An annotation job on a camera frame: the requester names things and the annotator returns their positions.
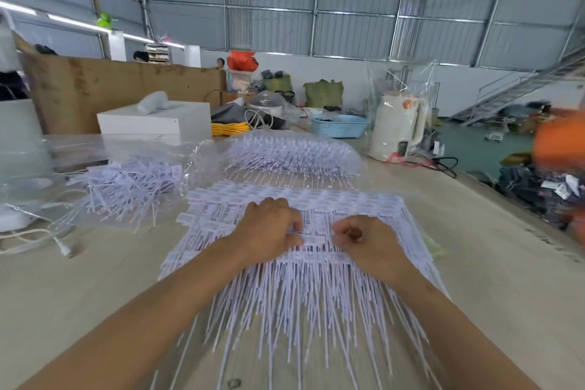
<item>green bag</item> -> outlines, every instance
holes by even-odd
[[[343,103],[343,82],[310,82],[303,85],[307,96],[307,107],[323,108],[325,106],[340,107]]]
[[[279,77],[278,79],[263,79],[264,85],[266,85],[266,89],[268,91],[276,92],[282,91],[286,93],[287,91],[293,90],[293,84],[291,83],[291,76],[286,75]]]

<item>green floor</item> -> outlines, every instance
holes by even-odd
[[[443,120],[443,125],[437,129],[445,143],[445,156],[459,159],[459,171],[479,170],[494,179],[499,177],[502,159],[510,153],[532,148],[532,135],[506,133],[501,142],[486,142],[484,137],[490,130],[484,127],[461,127]]]

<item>fluorescent light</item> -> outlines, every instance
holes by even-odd
[[[126,39],[132,39],[133,41],[144,42],[145,44],[153,44],[154,40],[147,39],[146,37],[133,36],[132,34],[124,34]]]
[[[177,48],[183,48],[185,49],[185,45],[180,45],[180,44],[173,44],[172,42],[163,42],[165,45],[168,46],[176,46]]]
[[[0,0],[0,8],[11,9],[12,11],[18,12],[25,12],[26,14],[32,14],[33,16],[36,16],[36,11],[33,9],[21,7],[20,5],[15,5],[8,2],[3,2],[2,0]]]
[[[100,32],[110,32],[110,30],[106,30],[105,28],[99,27],[97,25],[86,24],[85,22],[79,22],[78,20],[68,19],[67,17],[55,16],[54,14],[47,14],[48,18],[56,20],[58,22],[63,22],[64,24],[75,25],[81,28],[87,28],[88,30],[100,31]]]

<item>hand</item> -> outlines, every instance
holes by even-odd
[[[301,213],[289,207],[286,199],[250,202],[236,229],[228,236],[241,247],[245,267],[273,260],[293,246],[302,246],[303,238],[290,233],[302,231]]]
[[[331,229],[336,233],[333,242],[364,273],[391,288],[410,272],[417,271],[400,247],[396,233],[377,217],[349,216],[333,224]]]

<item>white kettle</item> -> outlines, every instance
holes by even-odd
[[[369,156],[387,162],[408,155],[422,141],[429,112],[425,98],[395,91],[384,93],[376,112]]]

